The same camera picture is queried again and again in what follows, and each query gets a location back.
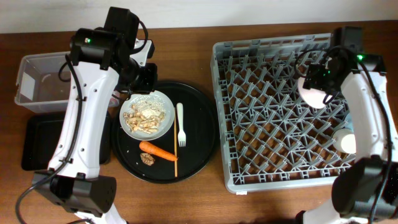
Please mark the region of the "blue cup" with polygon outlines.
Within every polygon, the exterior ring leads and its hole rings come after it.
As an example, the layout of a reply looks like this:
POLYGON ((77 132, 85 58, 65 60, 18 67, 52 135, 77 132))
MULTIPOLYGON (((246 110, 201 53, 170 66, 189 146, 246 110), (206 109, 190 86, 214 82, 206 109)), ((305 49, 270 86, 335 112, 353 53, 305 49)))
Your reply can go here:
POLYGON ((346 129, 350 129, 351 131, 354 131, 354 127, 353 127, 353 120, 352 120, 352 116, 350 113, 348 113, 345 118, 344 118, 344 128, 346 129))

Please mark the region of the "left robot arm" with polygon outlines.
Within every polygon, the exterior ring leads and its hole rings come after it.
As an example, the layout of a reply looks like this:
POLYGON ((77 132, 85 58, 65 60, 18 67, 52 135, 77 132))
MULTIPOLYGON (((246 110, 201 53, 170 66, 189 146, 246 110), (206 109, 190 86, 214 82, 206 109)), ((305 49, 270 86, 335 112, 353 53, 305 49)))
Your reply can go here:
POLYGON ((143 27, 130 10, 111 7, 103 27, 77 30, 65 56, 71 80, 62 132, 31 189, 80 222, 123 222, 114 205, 116 179, 100 174, 100 144, 113 93, 148 94, 157 83, 154 44, 137 38, 143 27))

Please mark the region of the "grey dishwasher rack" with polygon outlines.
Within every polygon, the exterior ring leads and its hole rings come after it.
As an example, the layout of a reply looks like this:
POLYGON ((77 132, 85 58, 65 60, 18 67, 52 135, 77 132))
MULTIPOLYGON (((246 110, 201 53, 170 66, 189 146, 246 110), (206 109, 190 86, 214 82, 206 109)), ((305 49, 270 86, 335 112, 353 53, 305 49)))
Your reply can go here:
POLYGON ((229 192, 330 185, 354 164, 354 155, 333 146, 333 133, 348 126, 345 99, 315 109, 298 91, 295 59, 306 71, 329 43, 329 34, 312 34, 213 46, 210 67, 229 192))

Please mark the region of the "cream cup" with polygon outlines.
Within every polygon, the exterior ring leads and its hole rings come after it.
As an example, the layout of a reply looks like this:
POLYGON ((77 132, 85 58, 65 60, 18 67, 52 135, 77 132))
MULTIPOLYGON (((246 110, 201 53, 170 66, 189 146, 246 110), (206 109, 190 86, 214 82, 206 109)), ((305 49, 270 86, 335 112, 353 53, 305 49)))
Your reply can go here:
POLYGON ((332 136, 333 147, 340 152, 347 154, 356 153, 356 140, 354 132, 348 128, 337 130, 332 136))

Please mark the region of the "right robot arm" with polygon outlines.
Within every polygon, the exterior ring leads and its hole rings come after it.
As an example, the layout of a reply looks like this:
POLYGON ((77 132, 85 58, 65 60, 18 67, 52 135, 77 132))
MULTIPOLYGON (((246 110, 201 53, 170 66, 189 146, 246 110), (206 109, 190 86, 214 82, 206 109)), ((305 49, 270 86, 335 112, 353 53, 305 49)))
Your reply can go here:
POLYGON ((373 223, 397 219, 397 131, 387 99, 382 56, 363 51, 363 30, 340 27, 318 63, 298 80, 303 100, 324 108, 337 94, 347 101, 355 144, 335 136, 335 148, 356 162, 334 181, 331 199, 301 211, 297 223, 373 223))

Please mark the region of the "pink bowl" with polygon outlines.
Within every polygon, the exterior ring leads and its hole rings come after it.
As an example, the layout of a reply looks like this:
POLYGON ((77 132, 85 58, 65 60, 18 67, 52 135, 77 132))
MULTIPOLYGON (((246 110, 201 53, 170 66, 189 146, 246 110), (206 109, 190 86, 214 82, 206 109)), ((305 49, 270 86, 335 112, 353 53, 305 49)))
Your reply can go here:
POLYGON ((326 86, 329 74, 327 64, 312 63, 306 73, 298 79, 298 92, 310 107, 322 109, 333 98, 333 92, 326 86))

